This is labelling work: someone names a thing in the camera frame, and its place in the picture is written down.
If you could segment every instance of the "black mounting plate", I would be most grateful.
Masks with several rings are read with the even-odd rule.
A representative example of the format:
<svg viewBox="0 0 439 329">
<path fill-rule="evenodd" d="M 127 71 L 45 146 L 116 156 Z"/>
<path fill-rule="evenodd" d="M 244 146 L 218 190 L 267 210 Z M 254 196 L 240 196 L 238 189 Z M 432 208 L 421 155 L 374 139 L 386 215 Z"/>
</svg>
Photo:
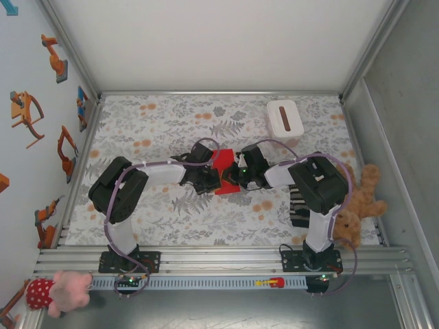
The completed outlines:
<svg viewBox="0 0 439 329">
<path fill-rule="evenodd" d="M 117 259 L 112 252 L 103 252 L 99 260 L 99 273 L 123 273 L 118 266 L 115 266 Z M 137 261 L 145 265 L 150 273 L 158 273 L 160 270 L 160 252 L 137 252 Z M 144 270 L 138 268 L 131 273 L 143 273 Z"/>
<path fill-rule="evenodd" d="M 302 250 L 283 250 L 281 251 L 281 258 L 284 272 L 343 272 L 342 257 L 338 250 L 333 250 L 327 258 L 327 265 L 318 270 L 310 270 L 310 268 L 306 266 Z"/>
</svg>

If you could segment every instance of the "striped cloth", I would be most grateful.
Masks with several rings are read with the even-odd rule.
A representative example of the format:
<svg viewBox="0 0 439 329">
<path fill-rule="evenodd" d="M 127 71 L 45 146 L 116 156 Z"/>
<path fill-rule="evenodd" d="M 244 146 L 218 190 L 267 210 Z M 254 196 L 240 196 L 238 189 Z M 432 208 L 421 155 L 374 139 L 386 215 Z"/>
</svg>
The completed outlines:
<svg viewBox="0 0 439 329">
<path fill-rule="evenodd" d="M 309 227 L 309 207 L 305 204 L 296 185 L 289 186 L 289 218 L 297 228 Z"/>
</svg>

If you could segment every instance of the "plush pig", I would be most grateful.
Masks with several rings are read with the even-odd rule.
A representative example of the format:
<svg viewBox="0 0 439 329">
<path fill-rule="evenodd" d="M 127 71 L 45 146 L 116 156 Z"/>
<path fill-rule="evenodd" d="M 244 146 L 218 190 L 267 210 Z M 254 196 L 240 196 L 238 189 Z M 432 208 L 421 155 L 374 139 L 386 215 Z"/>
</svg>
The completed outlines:
<svg viewBox="0 0 439 329">
<path fill-rule="evenodd" d="M 92 282 L 89 273 L 58 271 L 53 280 L 35 279 L 25 292 L 26 304 L 31 310 L 48 307 L 51 317 L 85 307 L 90 302 L 88 290 Z"/>
</svg>

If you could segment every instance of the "floral tablecloth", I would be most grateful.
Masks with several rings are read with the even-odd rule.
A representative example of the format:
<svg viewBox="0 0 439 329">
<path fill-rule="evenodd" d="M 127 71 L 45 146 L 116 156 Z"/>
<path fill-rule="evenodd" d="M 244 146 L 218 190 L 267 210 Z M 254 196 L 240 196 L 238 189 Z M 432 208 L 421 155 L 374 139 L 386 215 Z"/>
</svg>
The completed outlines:
<svg viewBox="0 0 439 329">
<path fill-rule="evenodd" d="M 188 152 L 205 136 L 217 140 L 222 148 L 239 151 L 268 137 L 267 102 L 285 98 L 296 102 L 305 128 L 296 153 L 328 153 L 350 163 L 357 173 L 336 96 L 107 96 L 66 244 L 107 244 L 104 216 L 94 209 L 87 193 L 116 156 L 133 163 L 164 160 Z M 286 150 L 269 143 L 261 149 L 271 163 L 291 158 Z M 307 233 L 305 228 L 294 228 L 289 219 L 287 186 L 220 196 L 198 196 L 189 185 L 157 186 L 143 192 L 131 220 L 140 245 L 297 244 Z M 363 221 L 362 238 L 363 244 L 379 243 L 372 219 Z"/>
</svg>

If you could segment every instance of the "white backdrop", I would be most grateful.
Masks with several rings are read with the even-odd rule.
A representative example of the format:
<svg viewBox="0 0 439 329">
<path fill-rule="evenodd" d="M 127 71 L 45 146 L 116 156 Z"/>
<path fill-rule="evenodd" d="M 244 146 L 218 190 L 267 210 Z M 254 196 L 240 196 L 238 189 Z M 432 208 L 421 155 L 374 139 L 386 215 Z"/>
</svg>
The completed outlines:
<svg viewBox="0 0 439 329">
<path fill-rule="evenodd" d="M 51 0 L 102 90 L 336 90 L 391 0 Z"/>
<path fill-rule="evenodd" d="M 0 193 L 0 307 L 30 278 L 38 257 L 38 233 L 35 210 L 42 210 L 61 194 L 51 225 L 62 218 L 70 191 L 57 153 L 61 125 L 69 130 L 81 152 L 86 130 L 79 131 L 76 98 L 81 84 L 69 63 L 68 80 L 56 83 L 49 63 L 49 52 L 41 45 L 41 34 L 54 36 L 35 1 L 14 0 L 18 16 L 6 16 L 0 8 L 0 173 L 10 179 L 10 186 Z M 55 51 L 66 56 L 58 45 Z M 11 119 L 10 92 L 26 90 L 39 102 L 44 119 L 34 128 L 45 137 L 26 149 L 35 138 L 23 124 L 12 128 L 19 118 Z M 38 112 L 31 105 L 33 120 Z M 64 154 L 73 157 L 65 141 Z"/>
</svg>

